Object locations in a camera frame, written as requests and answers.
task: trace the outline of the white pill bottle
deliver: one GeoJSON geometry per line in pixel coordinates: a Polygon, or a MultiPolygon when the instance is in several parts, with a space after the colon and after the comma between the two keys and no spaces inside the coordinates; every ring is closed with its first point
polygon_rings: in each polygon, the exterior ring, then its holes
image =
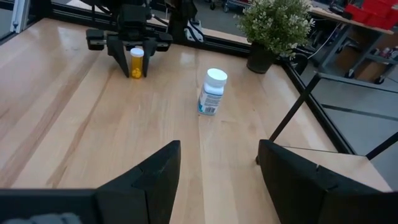
{"type": "Polygon", "coordinates": [[[198,112],[207,115],[214,115],[224,95],[227,74],[217,68],[207,70],[205,82],[201,88],[198,100],[198,112]]]}

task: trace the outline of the desk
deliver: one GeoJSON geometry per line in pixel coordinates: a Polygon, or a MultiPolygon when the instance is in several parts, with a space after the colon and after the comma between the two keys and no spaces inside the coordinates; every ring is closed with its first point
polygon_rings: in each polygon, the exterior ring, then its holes
{"type": "MultiPolygon", "coordinates": [[[[311,1],[311,4],[315,4],[315,5],[324,5],[322,3],[318,3],[318,2],[313,2],[311,1]]],[[[379,40],[381,39],[381,37],[383,36],[383,34],[389,34],[392,35],[394,34],[393,31],[391,30],[385,30],[385,29],[380,29],[377,27],[369,27],[363,23],[360,22],[356,22],[356,21],[352,21],[349,19],[345,19],[335,13],[329,12],[325,9],[322,9],[320,7],[316,7],[311,5],[311,12],[314,13],[315,15],[333,20],[333,21],[337,21],[337,22],[341,22],[344,23],[345,26],[344,28],[342,28],[339,31],[339,34],[337,35],[336,39],[334,40],[333,44],[329,47],[329,49],[326,51],[326,53],[324,54],[324,56],[322,57],[322,59],[320,60],[320,64],[319,64],[319,71],[321,72],[325,72],[325,67],[326,65],[329,63],[329,61],[333,58],[333,56],[335,55],[337,49],[342,45],[342,43],[344,42],[344,40],[347,38],[348,34],[351,32],[353,26],[360,26],[363,28],[367,28],[369,30],[373,30],[375,31],[374,37],[373,37],[373,41],[371,43],[369,43],[364,49],[363,52],[361,54],[361,56],[359,57],[359,59],[357,59],[355,65],[352,67],[352,69],[350,71],[347,72],[347,76],[353,78],[353,72],[357,69],[357,67],[360,65],[360,63],[366,58],[366,56],[370,53],[370,51],[372,51],[372,49],[374,49],[377,45],[377,43],[379,42],[379,40]]]]}
{"type": "Polygon", "coordinates": [[[370,27],[370,26],[367,26],[367,25],[365,25],[365,24],[363,24],[361,22],[356,22],[356,21],[353,21],[353,20],[345,19],[342,16],[337,15],[335,13],[332,13],[329,10],[322,9],[321,7],[316,7],[316,6],[311,5],[310,12],[315,14],[315,15],[317,15],[317,16],[321,16],[321,17],[324,17],[324,18],[327,18],[327,19],[330,19],[330,20],[333,20],[333,21],[336,21],[336,22],[342,22],[344,24],[352,24],[352,25],[355,25],[355,26],[360,26],[360,27],[364,27],[364,28],[367,28],[367,29],[370,29],[370,30],[375,30],[375,31],[378,31],[378,32],[382,32],[382,33],[385,33],[385,34],[393,34],[394,33],[391,30],[385,30],[385,29],[377,28],[377,27],[370,27]]]}
{"type": "MultiPolygon", "coordinates": [[[[172,45],[147,78],[127,79],[105,50],[87,49],[85,30],[42,19],[0,46],[0,186],[98,187],[179,139],[171,223],[278,223],[254,158],[299,95],[284,70],[256,75],[243,58],[172,45]],[[229,77],[218,114],[202,116],[211,67],[229,77]]],[[[306,105],[277,140],[335,151],[306,105]]],[[[387,189],[369,162],[317,158],[387,189]]]]}

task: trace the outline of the bottle label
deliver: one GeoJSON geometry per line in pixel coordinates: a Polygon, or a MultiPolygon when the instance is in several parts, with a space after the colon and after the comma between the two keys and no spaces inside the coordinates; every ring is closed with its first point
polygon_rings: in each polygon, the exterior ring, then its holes
{"type": "Polygon", "coordinates": [[[201,88],[201,93],[198,100],[199,113],[214,115],[217,112],[218,104],[220,103],[223,95],[216,95],[207,93],[205,88],[201,88]]]}

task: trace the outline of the black plant pot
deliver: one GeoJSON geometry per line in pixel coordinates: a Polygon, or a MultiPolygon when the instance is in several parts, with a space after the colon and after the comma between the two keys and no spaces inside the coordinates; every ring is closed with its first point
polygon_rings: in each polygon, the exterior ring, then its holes
{"type": "Polygon", "coordinates": [[[263,45],[253,42],[246,66],[252,72],[265,74],[276,58],[276,54],[266,50],[263,45]]]}

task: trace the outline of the potted plant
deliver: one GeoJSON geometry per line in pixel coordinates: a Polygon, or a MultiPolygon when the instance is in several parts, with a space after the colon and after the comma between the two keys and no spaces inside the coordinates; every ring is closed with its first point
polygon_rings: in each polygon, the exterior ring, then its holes
{"type": "Polygon", "coordinates": [[[294,57],[293,49],[307,43],[309,10],[308,0],[253,0],[238,23],[251,43],[248,69],[266,73],[279,55],[294,57]]]}

